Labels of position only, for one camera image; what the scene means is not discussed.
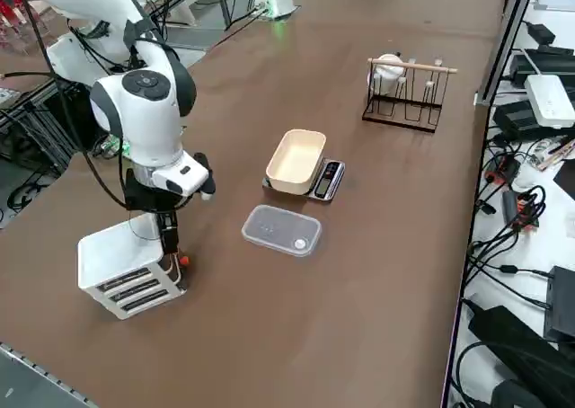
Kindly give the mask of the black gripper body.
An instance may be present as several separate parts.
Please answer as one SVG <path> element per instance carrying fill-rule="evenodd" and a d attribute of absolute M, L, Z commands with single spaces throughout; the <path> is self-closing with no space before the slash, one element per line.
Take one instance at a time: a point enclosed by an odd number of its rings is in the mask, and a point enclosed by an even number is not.
<path fill-rule="evenodd" d="M 125 209 L 163 214 L 184 208 L 192 196 L 182 197 L 174 192 L 148 187 L 137 181 L 134 171 L 127 170 L 124 178 Z"/>

